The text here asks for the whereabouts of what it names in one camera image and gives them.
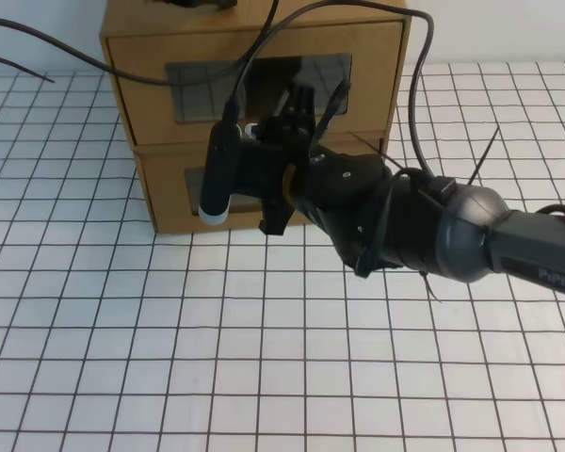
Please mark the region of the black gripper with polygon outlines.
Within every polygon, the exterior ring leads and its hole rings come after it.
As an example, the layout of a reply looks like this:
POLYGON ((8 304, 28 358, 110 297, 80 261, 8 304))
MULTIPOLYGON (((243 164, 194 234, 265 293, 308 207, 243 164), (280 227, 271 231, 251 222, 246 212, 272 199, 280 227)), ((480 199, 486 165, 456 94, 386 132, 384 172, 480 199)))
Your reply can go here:
POLYGON ((311 150, 314 141, 319 141, 326 133, 349 90, 350 82, 342 79, 315 127, 314 88, 291 84, 282 113, 259 124, 259 142, 282 147, 291 157, 282 178, 282 197, 275 200, 260 199, 263 215, 260 230, 263 233, 282 235, 297 211, 312 218, 316 195, 311 150))

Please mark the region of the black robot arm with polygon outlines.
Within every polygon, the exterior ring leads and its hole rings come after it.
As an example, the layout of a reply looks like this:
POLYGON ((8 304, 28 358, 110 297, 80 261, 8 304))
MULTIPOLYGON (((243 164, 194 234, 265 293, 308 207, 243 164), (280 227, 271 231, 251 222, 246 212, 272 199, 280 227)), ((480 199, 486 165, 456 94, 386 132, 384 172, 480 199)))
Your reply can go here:
POLYGON ((317 119, 312 88, 296 86, 253 129, 289 153, 283 200, 329 237, 346 266, 362 278, 407 267, 462 283, 504 273, 565 294, 565 204, 526 213, 487 187, 391 171, 377 153, 331 151, 319 140, 347 91, 341 83, 317 119))

